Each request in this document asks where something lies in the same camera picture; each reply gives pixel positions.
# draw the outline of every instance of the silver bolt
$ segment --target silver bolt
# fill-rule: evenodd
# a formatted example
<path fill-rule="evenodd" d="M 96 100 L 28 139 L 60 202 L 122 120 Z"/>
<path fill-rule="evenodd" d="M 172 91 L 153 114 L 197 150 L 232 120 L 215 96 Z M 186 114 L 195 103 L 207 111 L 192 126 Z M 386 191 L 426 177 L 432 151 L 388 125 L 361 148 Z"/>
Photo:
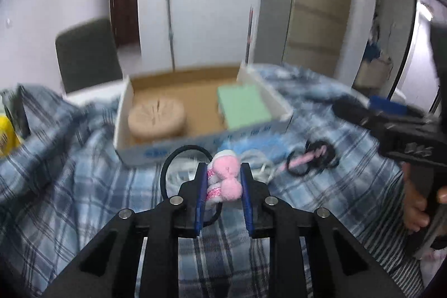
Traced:
<path fill-rule="evenodd" d="M 169 202 L 175 206 L 181 204 L 183 202 L 183 198 L 181 198 L 180 196 L 172 196 L 169 199 Z"/>
<path fill-rule="evenodd" d="M 320 207 L 317 210 L 317 215 L 320 216 L 321 218 L 328 218 L 331 215 L 331 213 L 328 209 L 325 209 L 324 207 Z"/>
<path fill-rule="evenodd" d="M 266 197 L 264 201 L 269 206 L 275 206 L 278 203 L 278 199 L 274 196 Z"/>
<path fill-rule="evenodd" d="M 118 216 L 122 219 L 126 219 L 129 218 L 130 216 L 132 216 L 132 210 L 131 209 L 122 209 L 119 213 Z"/>

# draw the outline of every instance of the beige round object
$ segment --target beige round object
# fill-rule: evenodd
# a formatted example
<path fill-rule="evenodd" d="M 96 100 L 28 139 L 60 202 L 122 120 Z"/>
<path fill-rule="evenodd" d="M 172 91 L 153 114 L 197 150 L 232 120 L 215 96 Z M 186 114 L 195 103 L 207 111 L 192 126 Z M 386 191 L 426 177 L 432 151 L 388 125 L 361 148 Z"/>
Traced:
<path fill-rule="evenodd" d="M 160 97 L 135 105 L 127 121 L 135 138 L 163 139 L 181 133 L 186 124 L 186 112 L 182 102 Z"/>

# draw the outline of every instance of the yellow packaging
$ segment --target yellow packaging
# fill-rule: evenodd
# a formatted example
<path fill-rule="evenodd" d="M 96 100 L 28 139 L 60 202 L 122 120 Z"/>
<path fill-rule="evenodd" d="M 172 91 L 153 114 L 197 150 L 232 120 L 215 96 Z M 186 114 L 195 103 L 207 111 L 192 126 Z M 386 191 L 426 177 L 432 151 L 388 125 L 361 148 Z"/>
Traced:
<path fill-rule="evenodd" d="M 0 115 L 0 157 L 5 157 L 20 145 L 14 127 L 6 115 Z"/>

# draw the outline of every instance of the plaid bedsheet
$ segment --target plaid bedsheet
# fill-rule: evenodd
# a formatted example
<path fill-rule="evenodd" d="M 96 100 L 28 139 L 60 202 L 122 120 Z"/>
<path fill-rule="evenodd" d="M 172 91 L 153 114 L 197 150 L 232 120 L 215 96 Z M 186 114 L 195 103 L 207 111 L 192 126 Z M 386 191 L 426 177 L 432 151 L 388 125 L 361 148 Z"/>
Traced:
<path fill-rule="evenodd" d="M 325 206 L 389 271 L 403 258 L 399 167 L 376 153 L 368 133 L 334 117 L 331 100 L 349 91 L 334 80 L 290 66 L 257 66 L 296 108 L 283 136 L 290 148 L 332 142 L 333 170 L 296 178 L 283 172 L 272 195 L 308 211 Z M 124 166 L 112 146 L 117 102 L 78 108 L 43 87 L 24 88 L 31 136 L 0 160 L 0 254 L 39 296 L 83 246 L 122 208 L 161 202 L 160 165 Z M 179 242 L 181 297 L 266 297 L 269 241 L 249 238 L 240 209 L 223 209 L 195 240 Z M 422 289 L 408 261 L 393 278 L 407 296 Z"/>

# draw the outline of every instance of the open box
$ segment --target open box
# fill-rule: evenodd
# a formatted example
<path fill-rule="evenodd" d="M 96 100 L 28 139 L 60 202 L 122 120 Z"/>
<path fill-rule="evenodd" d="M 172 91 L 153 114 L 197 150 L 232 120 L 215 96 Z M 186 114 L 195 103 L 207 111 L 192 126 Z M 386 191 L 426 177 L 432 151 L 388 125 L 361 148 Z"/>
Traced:
<path fill-rule="evenodd" d="M 217 88 L 225 84 L 255 84 L 273 119 L 238 130 L 227 130 L 218 111 Z M 181 137 L 138 143 L 130 134 L 127 117 L 134 104 L 158 96 L 184 103 L 187 122 Z M 196 144 L 210 152 L 226 139 L 238 139 L 260 133 L 284 133 L 293 116 L 293 108 L 250 65 L 200 68 L 137 78 L 126 78 L 121 94 L 113 146 L 128 166 L 163 161 L 175 149 Z"/>

